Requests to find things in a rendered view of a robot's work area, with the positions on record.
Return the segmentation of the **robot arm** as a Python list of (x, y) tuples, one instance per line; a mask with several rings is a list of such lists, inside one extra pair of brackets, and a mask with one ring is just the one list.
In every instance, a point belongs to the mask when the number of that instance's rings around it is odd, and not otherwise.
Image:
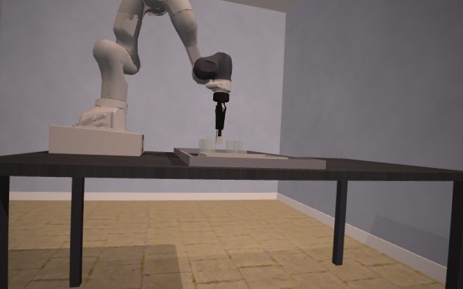
[(232, 59), (220, 52), (202, 57), (196, 17), (188, 0), (122, 0), (113, 27), (116, 43), (101, 39), (93, 47), (102, 78), (101, 98), (73, 127), (127, 132), (128, 84), (124, 74), (139, 72), (138, 36), (145, 13), (161, 16), (166, 12), (187, 50), (193, 80), (215, 93), (231, 92)]

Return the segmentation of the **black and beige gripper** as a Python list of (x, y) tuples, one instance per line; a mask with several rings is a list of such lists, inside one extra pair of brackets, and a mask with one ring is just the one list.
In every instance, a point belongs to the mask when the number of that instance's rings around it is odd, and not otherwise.
[(225, 102), (229, 102), (229, 94), (224, 92), (213, 93), (213, 101), (217, 102), (215, 109), (216, 117), (216, 144), (222, 144), (222, 132), (226, 114)]

